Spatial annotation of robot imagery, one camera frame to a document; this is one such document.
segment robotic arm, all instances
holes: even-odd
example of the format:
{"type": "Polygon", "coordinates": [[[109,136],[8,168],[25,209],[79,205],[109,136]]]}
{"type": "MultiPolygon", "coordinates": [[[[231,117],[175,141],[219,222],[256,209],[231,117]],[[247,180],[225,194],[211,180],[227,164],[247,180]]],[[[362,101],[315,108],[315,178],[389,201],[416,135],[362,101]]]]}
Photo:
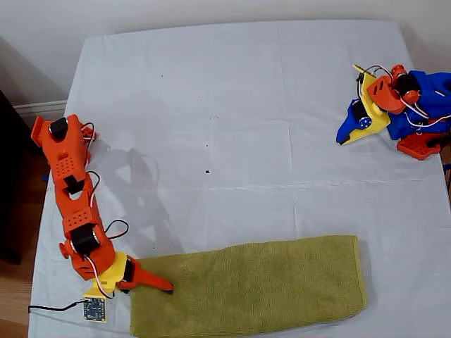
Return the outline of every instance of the robotic arm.
{"type": "Polygon", "coordinates": [[[88,294],[112,298],[108,292],[124,292],[139,284],[172,293],[173,285],[140,268],[139,263],[124,253],[115,252],[106,236],[97,208],[89,163],[89,144],[95,138],[94,126],[82,124],[76,115],[56,121],[38,117],[32,139],[49,162],[55,184],[56,204],[63,216],[66,240],[59,244],[64,258],[71,258],[75,271],[84,279],[93,279],[88,294]]]}

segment green towel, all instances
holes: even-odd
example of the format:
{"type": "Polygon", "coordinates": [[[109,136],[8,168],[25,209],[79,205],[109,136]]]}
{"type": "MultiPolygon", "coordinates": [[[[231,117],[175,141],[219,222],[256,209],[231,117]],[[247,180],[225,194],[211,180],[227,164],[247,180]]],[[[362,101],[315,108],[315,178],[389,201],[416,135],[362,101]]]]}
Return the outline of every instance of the green towel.
{"type": "Polygon", "coordinates": [[[357,237],[313,237],[140,260],[174,293],[137,287],[130,333],[235,337],[356,315],[366,305],[357,237]]]}

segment white sheet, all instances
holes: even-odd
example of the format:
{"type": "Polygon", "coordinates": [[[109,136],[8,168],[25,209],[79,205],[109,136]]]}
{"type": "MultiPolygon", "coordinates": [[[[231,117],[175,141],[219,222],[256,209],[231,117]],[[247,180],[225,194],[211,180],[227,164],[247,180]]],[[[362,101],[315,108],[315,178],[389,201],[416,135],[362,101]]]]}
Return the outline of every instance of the white sheet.
{"type": "MultiPolygon", "coordinates": [[[[412,66],[398,27],[386,21],[205,25],[88,39],[66,115],[94,122],[100,134],[89,169],[102,178],[101,217],[130,222],[115,248],[143,258],[356,234],[368,308],[269,336],[448,337],[451,217],[440,159],[401,154],[386,130],[335,143],[355,95],[354,62],[412,66]]],[[[65,306],[89,287],[59,253],[62,241],[49,184],[32,303],[65,306]]],[[[29,335],[128,337],[129,307],[119,293],[108,324],[84,322],[81,306],[32,314],[29,335]]]]}

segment blue circuit board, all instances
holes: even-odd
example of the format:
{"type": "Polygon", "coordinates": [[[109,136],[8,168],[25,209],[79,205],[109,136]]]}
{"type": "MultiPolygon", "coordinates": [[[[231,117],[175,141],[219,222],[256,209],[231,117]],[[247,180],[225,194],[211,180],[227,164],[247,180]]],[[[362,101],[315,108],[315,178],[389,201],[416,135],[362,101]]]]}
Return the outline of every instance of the blue circuit board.
{"type": "Polygon", "coordinates": [[[85,298],[83,316],[92,322],[106,322],[106,303],[103,298],[85,298]]]}

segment orange base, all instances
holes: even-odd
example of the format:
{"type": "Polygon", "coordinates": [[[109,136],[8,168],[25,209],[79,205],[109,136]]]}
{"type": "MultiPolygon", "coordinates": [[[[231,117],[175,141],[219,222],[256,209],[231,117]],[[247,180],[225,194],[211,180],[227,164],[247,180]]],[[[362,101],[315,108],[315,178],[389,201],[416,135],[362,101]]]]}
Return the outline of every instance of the orange base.
{"type": "Polygon", "coordinates": [[[397,143],[397,150],[415,157],[419,160],[428,158],[431,154],[440,152],[440,145],[428,147],[427,143],[433,139],[442,137],[445,134],[420,134],[417,133],[407,135],[404,139],[397,143]]]}

